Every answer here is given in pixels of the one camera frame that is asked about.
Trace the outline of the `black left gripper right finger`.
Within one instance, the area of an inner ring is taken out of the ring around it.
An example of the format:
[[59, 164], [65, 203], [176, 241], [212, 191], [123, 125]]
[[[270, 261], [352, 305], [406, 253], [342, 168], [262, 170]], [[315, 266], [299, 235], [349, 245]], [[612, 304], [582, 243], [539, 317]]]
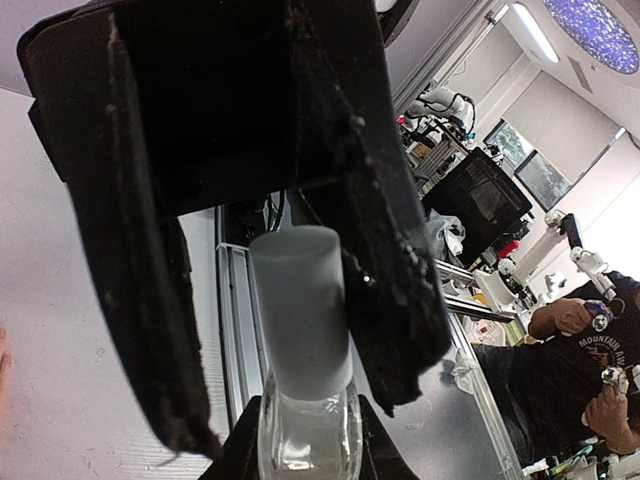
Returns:
[[358, 395], [362, 420], [360, 480], [418, 480], [367, 397]]

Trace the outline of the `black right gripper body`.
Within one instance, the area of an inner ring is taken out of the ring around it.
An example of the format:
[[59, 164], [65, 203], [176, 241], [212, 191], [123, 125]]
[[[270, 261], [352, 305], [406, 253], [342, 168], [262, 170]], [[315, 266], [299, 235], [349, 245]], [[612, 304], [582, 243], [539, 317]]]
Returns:
[[78, 210], [136, 190], [201, 210], [336, 175], [385, 81], [369, 1], [94, 1], [39, 21], [17, 56]]

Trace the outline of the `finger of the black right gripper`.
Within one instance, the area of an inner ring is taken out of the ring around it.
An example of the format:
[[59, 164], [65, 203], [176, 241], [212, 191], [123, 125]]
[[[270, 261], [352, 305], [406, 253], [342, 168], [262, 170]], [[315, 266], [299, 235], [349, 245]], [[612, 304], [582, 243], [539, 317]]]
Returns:
[[421, 394], [451, 335], [369, 1], [293, 1], [295, 198], [340, 238], [347, 323], [387, 414]]
[[151, 430], [177, 454], [221, 457], [177, 217], [146, 169], [79, 168], [66, 185], [107, 329]]

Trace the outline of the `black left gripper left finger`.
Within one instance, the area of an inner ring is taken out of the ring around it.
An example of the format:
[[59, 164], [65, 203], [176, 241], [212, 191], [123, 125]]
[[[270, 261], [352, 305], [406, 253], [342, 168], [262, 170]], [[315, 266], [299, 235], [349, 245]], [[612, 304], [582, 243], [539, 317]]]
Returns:
[[199, 480], [255, 480], [258, 471], [258, 423], [261, 396], [246, 405], [223, 445], [223, 456], [215, 460]]

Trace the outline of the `clear nail polish bottle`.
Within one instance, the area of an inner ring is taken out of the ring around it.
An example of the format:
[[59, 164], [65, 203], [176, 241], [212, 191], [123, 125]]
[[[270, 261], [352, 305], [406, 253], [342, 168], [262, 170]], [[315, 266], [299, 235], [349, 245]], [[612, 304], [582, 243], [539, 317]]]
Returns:
[[257, 432], [261, 479], [357, 479], [363, 458], [356, 386], [325, 399], [294, 400], [273, 375], [264, 385]]

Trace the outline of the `nail polish brush cap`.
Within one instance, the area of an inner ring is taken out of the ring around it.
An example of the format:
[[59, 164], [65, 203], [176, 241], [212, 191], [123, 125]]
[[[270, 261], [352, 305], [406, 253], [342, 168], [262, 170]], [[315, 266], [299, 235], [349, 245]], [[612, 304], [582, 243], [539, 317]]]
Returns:
[[266, 353], [287, 397], [319, 401], [353, 378], [338, 234], [297, 226], [249, 249]]

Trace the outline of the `black monitor in background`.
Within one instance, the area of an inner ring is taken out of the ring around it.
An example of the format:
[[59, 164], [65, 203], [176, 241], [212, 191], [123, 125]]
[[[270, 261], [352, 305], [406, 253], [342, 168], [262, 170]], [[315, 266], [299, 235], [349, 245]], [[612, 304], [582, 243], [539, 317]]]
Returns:
[[480, 148], [430, 189], [421, 203], [426, 211], [460, 220], [465, 239], [459, 259], [466, 267], [532, 209], [520, 188]]

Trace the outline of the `mannequin hand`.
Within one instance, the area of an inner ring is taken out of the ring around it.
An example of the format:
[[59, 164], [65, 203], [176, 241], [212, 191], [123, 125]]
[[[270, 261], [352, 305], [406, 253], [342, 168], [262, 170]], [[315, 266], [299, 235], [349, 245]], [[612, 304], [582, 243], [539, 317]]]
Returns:
[[4, 422], [12, 371], [12, 356], [9, 349], [8, 333], [5, 328], [0, 329], [0, 354], [0, 418], [1, 422]]

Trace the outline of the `person in black t-shirt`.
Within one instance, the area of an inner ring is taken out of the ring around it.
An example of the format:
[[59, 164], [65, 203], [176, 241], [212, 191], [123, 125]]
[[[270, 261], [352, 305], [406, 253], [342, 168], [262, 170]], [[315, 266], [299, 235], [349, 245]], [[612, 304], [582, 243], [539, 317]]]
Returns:
[[533, 343], [474, 348], [523, 466], [594, 436], [618, 455], [639, 447], [638, 396], [621, 398], [601, 378], [607, 367], [639, 363], [639, 283], [618, 271], [607, 276], [615, 318], [603, 331], [594, 329], [586, 308], [603, 297], [586, 283], [533, 312]]

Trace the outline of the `aluminium front rail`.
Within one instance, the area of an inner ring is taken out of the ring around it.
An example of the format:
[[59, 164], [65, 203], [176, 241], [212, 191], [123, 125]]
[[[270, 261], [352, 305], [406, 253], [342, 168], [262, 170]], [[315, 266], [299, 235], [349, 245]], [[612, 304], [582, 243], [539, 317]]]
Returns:
[[265, 231], [265, 220], [243, 202], [215, 209], [216, 268], [220, 336], [229, 423], [263, 393], [269, 371], [264, 334], [249, 258], [249, 244]]

